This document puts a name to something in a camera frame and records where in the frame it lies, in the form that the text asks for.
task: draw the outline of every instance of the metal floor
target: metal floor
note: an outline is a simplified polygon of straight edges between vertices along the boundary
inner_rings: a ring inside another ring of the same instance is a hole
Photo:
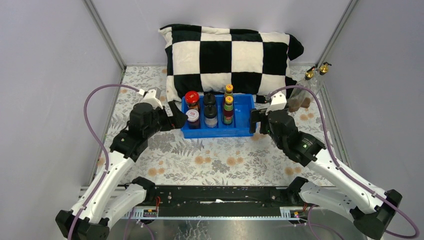
[[[345,240],[366,240],[353,224],[329,210],[314,209],[312,223],[323,224],[338,231]],[[127,220],[119,220],[108,240],[122,240]],[[307,226],[291,226],[279,220],[156,220],[148,225],[155,240],[315,240]],[[339,240],[334,233],[313,228],[322,240]],[[135,220],[128,227],[127,240],[150,240],[149,231]]]

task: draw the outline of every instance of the glass bottle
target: glass bottle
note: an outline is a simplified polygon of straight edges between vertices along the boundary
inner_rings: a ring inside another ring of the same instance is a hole
[[[233,119],[234,119],[233,101],[234,100],[232,96],[227,96],[225,98],[225,104],[222,111],[222,115],[223,115],[222,122],[226,125],[230,125],[231,123],[233,123]]]
[[[233,85],[231,85],[231,84],[227,84],[225,86],[224,98],[226,98],[228,96],[234,97],[233,96]]]

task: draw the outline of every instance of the brass fitting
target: brass fitting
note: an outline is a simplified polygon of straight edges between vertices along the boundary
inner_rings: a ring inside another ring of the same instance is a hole
[[[314,73],[314,70],[315,70],[315,66],[313,66],[313,67],[311,67],[309,70],[307,70],[306,72],[305,72],[305,79],[306,80],[310,80],[311,78],[313,78],[314,77],[314,75],[315,75],[315,73]]]
[[[322,64],[322,66],[319,68],[319,75],[324,75],[324,74],[328,73],[329,72],[329,66],[331,66],[330,63],[324,62]]]

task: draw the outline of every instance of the sauce bottle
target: sauce bottle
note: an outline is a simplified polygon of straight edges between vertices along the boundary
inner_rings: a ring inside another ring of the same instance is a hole
[[[200,115],[196,109],[190,109],[185,113],[188,116],[188,128],[200,129]]]
[[[223,115],[222,122],[226,125],[230,125],[231,123],[233,123],[233,118],[234,118],[233,101],[234,100],[232,96],[227,96],[225,98],[225,104],[222,111],[222,115]]]
[[[189,91],[185,94],[185,102],[188,105],[188,109],[195,109],[200,112],[199,105],[199,94],[195,91]]]
[[[224,98],[226,98],[228,96],[233,97],[233,85],[231,85],[231,84],[227,84],[225,86]]]

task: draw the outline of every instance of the red lid jar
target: red lid jar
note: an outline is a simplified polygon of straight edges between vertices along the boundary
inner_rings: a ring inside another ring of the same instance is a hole
[[[195,91],[189,91],[185,94],[185,102],[189,109],[195,109],[200,112],[199,94]]]

